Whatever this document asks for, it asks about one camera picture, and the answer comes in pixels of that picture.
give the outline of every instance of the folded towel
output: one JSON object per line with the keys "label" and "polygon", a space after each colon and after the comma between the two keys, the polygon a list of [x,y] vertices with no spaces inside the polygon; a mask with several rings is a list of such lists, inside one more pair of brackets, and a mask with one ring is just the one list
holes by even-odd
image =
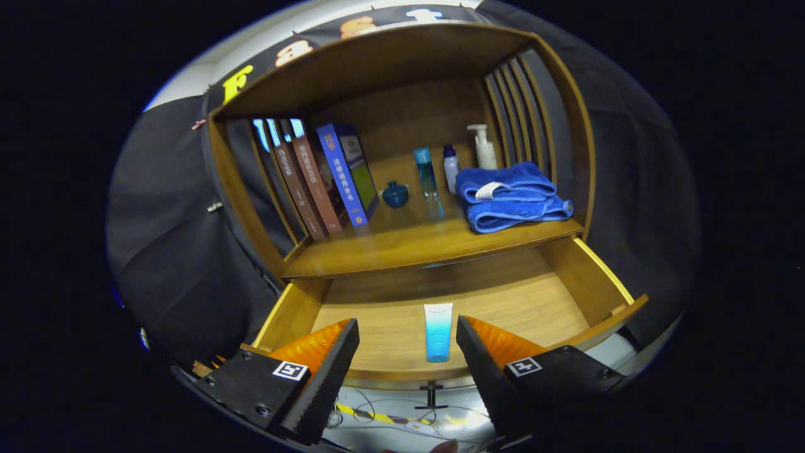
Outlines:
{"label": "folded towel", "polygon": [[[479,189],[489,185],[482,192]],[[468,203],[491,199],[502,202],[541,202],[556,195],[556,186],[546,178],[534,162],[522,162],[511,168],[484,170],[465,168],[456,175],[456,191]]]}
{"label": "folded towel", "polygon": [[557,196],[543,202],[494,201],[467,204],[470,228],[477,233],[504,230],[521,222],[564,220],[573,214],[573,203]]}

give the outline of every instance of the blue book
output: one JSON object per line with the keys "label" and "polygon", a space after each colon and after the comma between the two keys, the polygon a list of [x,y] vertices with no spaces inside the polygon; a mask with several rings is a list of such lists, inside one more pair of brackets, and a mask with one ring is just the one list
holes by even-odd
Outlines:
{"label": "blue book", "polygon": [[356,227],[367,224],[378,205],[379,197],[355,128],[347,124],[330,123],[319,127],[316,132],[349,220]]}

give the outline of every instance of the wooden drawer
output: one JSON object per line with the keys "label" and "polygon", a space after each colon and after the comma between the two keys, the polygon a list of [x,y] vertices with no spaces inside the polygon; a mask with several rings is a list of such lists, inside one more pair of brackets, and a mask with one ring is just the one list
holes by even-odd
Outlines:
{"label": "wooden drawer", "polygon": [[[348,379],[446,380],[469,375],[456,344],[467,314],[545,347],[589,349],[619,329],[636,301],[578,238],[434,268],[292,281],[253,346],[271,351],[345,318],[361,344]],[[453,303],[450,360],[425,360],[423,304]]]}

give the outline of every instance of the yellow letter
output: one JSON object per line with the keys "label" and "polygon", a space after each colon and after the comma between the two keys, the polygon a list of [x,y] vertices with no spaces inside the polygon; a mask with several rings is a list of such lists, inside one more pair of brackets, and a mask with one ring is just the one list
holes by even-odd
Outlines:
{"label": "yellow letter", "polygon": [[254,66],[248,64],[245,68],[237,71],[235,75],[231,76],[230,78],[226,79],[224,82],[224,104],[229,102],[232,98],[235,97],[237,92],[246,86],[246,74],[251,73],[254,70]]}

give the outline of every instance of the pump bottle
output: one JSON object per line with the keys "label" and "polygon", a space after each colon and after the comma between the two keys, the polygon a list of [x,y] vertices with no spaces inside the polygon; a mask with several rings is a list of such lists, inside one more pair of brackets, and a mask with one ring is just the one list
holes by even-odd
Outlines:
{"label": "pump bottle", "polygon": [[497,157],[495,147],[486,140],[485,124],[470,124],[468,131],[475,131],[475,152],[478,155],[478,165],[487,170],[497,170]]}

